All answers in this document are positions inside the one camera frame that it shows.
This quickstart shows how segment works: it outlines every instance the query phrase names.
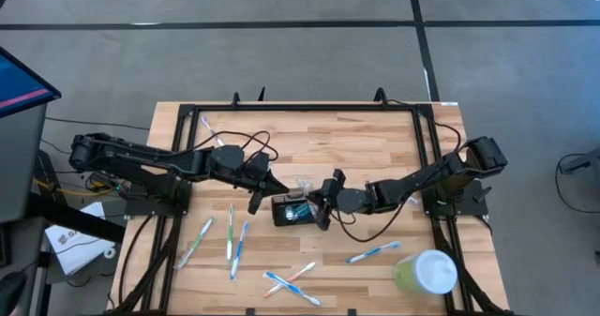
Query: black cable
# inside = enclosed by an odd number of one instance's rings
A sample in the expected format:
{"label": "black cable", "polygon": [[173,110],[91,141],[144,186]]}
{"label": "black cable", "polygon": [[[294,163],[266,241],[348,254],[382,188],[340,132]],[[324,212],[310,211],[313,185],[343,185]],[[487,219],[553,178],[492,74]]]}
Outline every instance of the black cable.
{"label": "black cable", "polygon": [[[402,202],[400,203],[400,206],[397,208],[396,213],[394,213],[394,216],[392,216],[392,218],[390,218],[389,222],[387,222],[387,224],[385,226],[383,226],[383,228],[376,232],[373,236],[368,237],[366,239],[359,239],[358,237],[352,235],[347,229],[346,229],[346,225],[344,223],[340,223],[339,225],[341,226],[342,231],[344,231],[344,233],[346,235],[348,235],[352,240],[357,241],[357,242],[368,242],[368,241],[372,241],[374,239],[376,239],[379,235],[383,234],[394,222],[394,220],[398,217],[398,215],[400,214],[400,211],[402,210],[402,207],[404,207],[404,204],[406,203],[406,200],[402,200]],[[339,209],[337,210],[337,218],[339,218],[339,220],[341,221],[341,215],[339,213]]]}
{"label": "black cable", "polygon": [[[119,144],[119,143],[113,143],[113,142],[107,142],[107,141],[100,141],[100,140],[95,140],[95,139],[90,139],[90,140],[86,140],[84,142],[78,142],[78,143],[75,143],[75,144],[98,143],[98,144],[104,144],[104,145],[107,145],[107,146],[113,146],[113,147],[123,148],[123,149],[129,150],[129,151],[132,151],[132,152],[135,152],[135,153],[139,153],[139,154],[142,154],[142,155],[145,155],[145,156],[150,156],[150,157],[153,157],[153,158],[175,157],[175,156],[181,156],[181,155],[193,152],[195,149],[197,149],[199,147],[202,147],[203,145],[207,144],[208,142],[210,142],[212,139],[214,139],[215,137],[217,137],[220,134],[241,135],[241,136],[247,137],[247,138],[249,138],[251,140],[254,140],[254,141],[256,141],[256,142],[258,142],[260,144],[265,144],[263,141],[257,139],[254,136],[251,136],[249,134],[246,134],[246,133],[243,133],[243,132],[226,131],[226,130],[220,131],[220,132],[217,132],[217,133],[211,135],[210,137],[206,138],[201,143],[198,143],[198,144],[194,145],[193,147],[190,147],[188,149],[185,149],[185,150],[182,150],[182,151],[179,151],[179,152],[169,152],[169,153],[153,153],[153,152],[139,150],[139,149],[134,148],[134,147],[123,146],[122,144]],[[271,147],[270,145],[267,145],[266,147],[268,147],[270,150],[272,150],[276,154],[276,158],[278,157],[279,153],[278,153],[278,151],[275,148]]]}
{"label": "black cable", "polygon": [[[267,131],[258,131],[256,133],[254,133],[254,135],[252,135],[252,137],[255,137],[256,135],[258,135],[259,133],[266,133],[267,134],[267,138],[266,138],[266,142],[262,144],[262,147],[259,148],[257,151],[255,151],[254,153],[252,153],[250,155],[250,157],[246,160],[246,164],[248,164],[249,162],[251,162],[256,156],[259,155],[259,153],[261,153],[265,147],[269,147],[269,149],[271,149],[273,152],[275,152],[275,156],[273,158],[270,158],[269,161],[275,161],[279,158],[279,152],[269,146],[269,142],[271,141],[271,133],[267,132]],[[248,144],[251,142],[251,139],[248,139],[248,141],[242,146],[242,149],[246,148],[246,146],[248,146]]]}
{"label": "black cable", "polygon": [[404,105],[404,106],[410,106],[411,108],[413,108],[415,111],[417,111],[417,113],[419,113],[420,115],[422,115],[424,118],[426,118],[427,120],[432,120],[433,124],[435,124],[436,126],[439,126],[441,128],[448,128],[450,130],[452,130],[453,132],[455,132],[457,134],[457,138],[458,138],[458,142],[457,142],[457,146],[454,148],[455,152],[458,152],[458,149],[460,148],[460,144],[461,144],[461,140],[462,140],[462,136],[460,135],[460,132],[458,132],[458,130],[456,128],[453,128],[451,126],[448,126],[446,124],[440,124],[438,122],[436,122],[435,120],[433,120],[433,118],[429,118],[428,116],[426,116],[424,113],[421,112],[421,110],[419,110],[418,107],[414,106],[413,104],[409,104],[409,103],[405,103],[403,101],[399,101],[399,100],[395,100],[395,99],[389,99],[387,100],[387,102],[390,101],[394,101],[400,105]]}
{"label": "black cable", "polygon": [[[59,251],[59,252],[53,252],[52,254],[54,254],[54,255],[62,254],[62,253],[64,253],[65,251],[69,251],[69,250],[71,250],[71,249],[73,249],[73,248],[75,248],[75,247],[78,247],[78,246],[85,246],[85,245],[93,244],[94,242],[97,242],[97,241],[99,241],[99,240],[102,240],[102,239],[100,239],[100,238],[97,238],[96,240],[93,240],[93,241],[89,241],[89,242],[82,242],[82,243],[80,243],[80,244],[73,245],[73,246],[71,246],[71,247],[69,247],[69,248],[67,248],[67,249],[63,249],[63,250],[61,250],[61,251]],[[19,272],[21,273],[21,272],[25,271],[25,269],[29,268],[31,265],[35,264],[37,261],[38,261],[38,259],[35,259],[33,262],[31,262],[30,264],[26,265],[26,266],[25,266],[23,269],[21,269]]]}
{"label": "black cable", "polygon": [[561,198],[562,203],[564,203],[564,205],[567,206],[569,209],[574,210],[579,213],[598,214],[598,213],[600,213],[600,211],[587,211],[587,210],[575,208],[574,206],[570,205],[564,199],[563,193],[561,192],[561,187],[559,186],[559,169],[561,168],[561,163],[563,163],[563,160],[565,160],[566,158],[570,158],[570,157],[580,157],[580,156],[583,156],[583,154],[582,153],[572,153],[572,154],[563,156],[562,158],[559,159],[559,162],[557,162],[557,164],[556,164],[556,170],[554,171],[554,185],[556,185],[556,192],[559,193],[559,198]]}
{"label": "black cable", "polygon": [[484,225],[486,225],[486,227],[489,229],[489,234],[490,235],[494,235],[494,231],[492,231],[491,229],[491,225],[489,225],[489,222],[486,221],[486,219],[482,216],[474,216],[476,219],[480,220],[481,223],[483,223]]}
{"label": "black cable", "polygon": [[88,121],[82,121],[82,120],[70,120],[70,119],[62,119],[62,118],[53,118],[53,117],[49,117],[49,116],[47,116],[46,119],[53,120],[53,121],[58,121],[58,122],[63,122],[63,123],[71,123],[71,124],[102,125],[102,126],[113,126],[113,127],[120,127],[120,128],[134,128],[134,129],[140,129],[140,130],[150,130],[150,128],[136,127],[136,126],[127,125],[127,124],[88,122]]}
{"label": "black cable", "polygon": [[109,302],[111,302],[111,309],[114,309],[114,301],[111,298],[111,292],[108,293],[108,297],[109,297]]}
{"label": "black cable", "polygon": [[73,288],[83,288],[85,287],[90,281],[92,281],[92,277],[89,276],[87,277],[87,280],[82,283],[82,284],[75,284],[75,283],[71,283],[68,281],[68,279],[65,281],[69,286],[73,287]]}
{"label": "black cable", "polygon": [[47,143],[48,145],[50,145],[50,146],[51,146],[53,149],[55,149],[55,150],[56,150],[56,151],[58,151],[59,153],[66,154],[66,155],[68,155],[68,156],[70,156],[70,155],[71,155],[69,152],[63,151],[62,149],[60,149],[60,148],[56,147],[56,145],[55,145],[55,144],[53,144],[53,143],[50,143],[50,142],[49,142],[49,141],[47,141],[47,140],[44,140],[44,138],[41,138],[41,140],[42,140],[44,143]]}
{"label": "black cable", "polygon": [[125,270],[128,267],[129,255],[131,255],[131,251],[133,250],[135,242],[138,240],[138,237],[140,236],[143,227],[146,225],[146,223],[148,223],[148,221],[150,221],[150,218],[152,218],[152,216],[148,216],[148,218],[146,218],[142,222],[142,225],[140,225],[138,231],[133,235],[133,239],[131,239],[131,244],[129,244],[129,249],[127,250],[127,254],[125,255],[125,260],[123,261],[123,268],[121,268],[121,278],[119,279],[119,305],[123,304],[123,283],[125,281]]}
{"label": "black cable", "polygon": [[352,222],[346,222],[344,220],[340,220],[338,218],[336,218],[336,216],[334,215],[334,212],[330,212],[329,215],[331,215],[331,218],[333,218],[335,221],[339,222],[339,223],[343,223],[347,226],[353,225],[354,223],[356,223],[356,217],[354,216],[354,213],[350,214],[350,216],[352,217]]}

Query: toothbrush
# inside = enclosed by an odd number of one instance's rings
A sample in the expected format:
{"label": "toothbrush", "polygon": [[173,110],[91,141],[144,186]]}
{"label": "toothbrush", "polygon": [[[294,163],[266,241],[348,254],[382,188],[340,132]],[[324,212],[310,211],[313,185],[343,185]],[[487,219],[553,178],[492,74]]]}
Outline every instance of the toothbrush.
{"label": "toothbrush", "polygon": [[[210,125],[208,125],[208,120],[206,120],[205,116],[202,116],[202,122],[204,123],[204,125],[206,126],[206,128],[208,128],[208,130],[210,131],[210,134],[217,134],[216,132],[213,131],[213,128],[210,127]],[[225,143],[217,136],[215,137],[215,139],[217,140],[217,143],[219,144],[219,146],[224,146]]]}
{"label": "toothbrush", "polygon": [[240,235],[240,240],[237,243],[237,251],[235,252],[235,259],[233,260],[232,273],[229,276],[229,279],[231,279],[231,280],[235,279],[235,274],[237,273],[237,265],[240,264],[240,255],[242,254],[242,246],[244,246],[244,238],[246,237],[247,231],[248,231],[248,222],[244,221],[244,227],[242,228],[242,234]]}
{"label": "toothbrush", "polygon": [[280,278],[279,276],[277,276],[277,275],[275,275],[275,274],[273,274],[271,272],[265,272],[262,276],[264,278],[270,278],[275,283],[281,284],[284,287],[288,288],[290,291],[292,291],[292,293],[295,293],[295,294],[297,294],[299,296],[302,296],[302,297],[306,298],[308,301],[310,301],[310,303],[312,303],[315,306],[320,306],[321,305],[321,301],[319,301],[319,299],[317,299],[316,297],[308,296],[303,291],[301,291],[300,288],[294,286],[290,282],[286,281],[283,278]]}
{"label": "toothbrush", "polygon": [[387,245],[373,248],[364,254],[354,256],[353,258],[346,260],[346,263],[355,263],[355,262],[361,261],[363,259],[366,259],[369,256],[373,256],[386,248],[398,248],[398,247],[400,247],[399,241],[390,242]]}
{"label": "toothbrush", "polygon": [[184,267],[184,265],[186,265],[186,263],[188,262],[189,256],[191,256],[191,254],[194,252],[194,250],[196,250],[196,248],[200,245],[200,242],[203,240],[204,235],[206,234],[206,232],[208,231],[208,229],[210,228],[210,226],[213,224],[214,221],[215,221],[215,217],[211,217],[210,219],[208,219],[208,221],[206,221],[206,223],[204,224],[204,227],[202,227],[202,230],[198,234],[198,237],[196,237],[196,241],[194,241],[194,244],[184,253],[184,255],[181,257],[181,259],[179,259],[179,262],[173,268],[181,269]]}
{"label": "toothbrush", "polygon": [[232,261],[233,250],[233,205],[229,204],[229,227],[227,228],[227,263]]}
{"label": "toothbrush", "polygon": [[[288,282],[292,282],[295,279],[297,279],[298,277],[300,277],[300,275],[306,273],[308,270],[312,269],[312,267],[315,266],[315,263],[309,263],[306,267],[304,267],[304,269],[300,270],[299,272],[293,274],[292,276],[288,277]],[[271,290],[269,290],[268,292],[266,292],[266,294],[264,295],[264,298],[269,297],[270,295],[278,292],[281,288],[283,288],[282,284],[277,284],[275,287],[271,288]]]}

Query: white paper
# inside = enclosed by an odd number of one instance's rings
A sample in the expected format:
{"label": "white paper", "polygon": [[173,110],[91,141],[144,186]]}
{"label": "white paper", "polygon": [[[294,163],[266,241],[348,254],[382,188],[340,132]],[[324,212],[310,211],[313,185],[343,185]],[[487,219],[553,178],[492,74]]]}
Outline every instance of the white paper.
{"label": "white paper", "polygon": [[[90,203],[82,212],[91,214],[96,217],[104,218],[104,209],[102,203]],[[86,264],[92,262],[96,257],[108,248],[114,246],[114,242],[106,240],[98,240],[97,237],[90,236],[84,233],[70,230],[60,226],[52,226],[46,229],[46,236],[50,240],[55,253],[59,253],[74,245],[88,243],[97,240],[87,245],[73,247],[63,253],[56,255],[63,271],[66,275],[72,275]]]}

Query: green toothbrush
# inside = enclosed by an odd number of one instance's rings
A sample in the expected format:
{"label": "green toothbrush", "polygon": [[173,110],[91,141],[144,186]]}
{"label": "green toothbrush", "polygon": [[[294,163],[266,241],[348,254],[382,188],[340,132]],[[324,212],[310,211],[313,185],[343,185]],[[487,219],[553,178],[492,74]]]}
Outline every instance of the green toothbrush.
{"label": "green toothbrush", "polygon": [[227,263],[232,261],[233,251],[233,205],[229,204],[229,227],[227,228]]}
{"label": "green toothbrush", "polygon": [[204,227],[202,227],[202,230],[198,234],[198,237],[196,237],[196,241],[194,241],[191,247],[184,253],[181,259],[179,259],[179,262],[173,268],[181,269],[184,267],[184,265],[186,265],[189,257],[191,256],[191,253],[193,253],[194,250],[196,250],[196,248],[200,245],[200,242],[203,240],[204,235],[206,234],[206,232],[208,232],[208,229],[213,224],[213,222],[215,222],[215,217],[211,217],[210,219],[208,219],[208,221],[206,221],[206,224],[204,224]]}

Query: blue toothbrush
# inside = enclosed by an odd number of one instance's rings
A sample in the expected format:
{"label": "blue toothbrush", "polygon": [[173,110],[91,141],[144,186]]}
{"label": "blue toothbrush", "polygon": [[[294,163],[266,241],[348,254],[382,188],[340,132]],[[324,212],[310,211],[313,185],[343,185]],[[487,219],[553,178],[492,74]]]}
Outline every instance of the blue toothbrush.
{"label": "blue toothbrush", "polygon": [[398,248],[398,247],[400,247],[400,241],[390,242],[387,245],[373,248],[364,254],[354,256],[353,258],[346,260],[346,263],[355,263],[355,262],[361,261],[363,259],[366,259],[369,256],[373,256],[386,248]]}
{"label": "blue toothbrush", "polygon": [[244,221],[244,227],[242,228],[242,234],[240,235],[240,240],[237,243],[237,251],[235,252],[235,259],[233,260],[232,273],[229,276],[229,279],[231,279],[231,280],[235,279],[235,274],[237,273],[237,265],[240,264],[240,255],[242,254],[242,246],[244,246],[244,238],[246,237],[247,231],[248,231],[248,222]]}
{"label": "blue toothbrush", "polygon": [[310,301],[310,303],[312,303],[315,306],[320,306],[321,305],[321,301],[319,301],[319,299],[317,299],[316,297],[308,296],[303,291],[301,291],[300,288],[294,286],[293,284],[291,284],[287,280],[285,280],[283,278],[280,278],[279,276],[277,276],[277,275],[275,275],[275,274],[273,274],[271,272],[265,272],[262,276],[264,278],[270,278],[276,284],[281,284],[284,287],[288,288],[290,291],[292,291],[292,293],[295,293],[295,294],[297,294],[299,296],[302,296],[302,297],[306,298],[308,301]]}

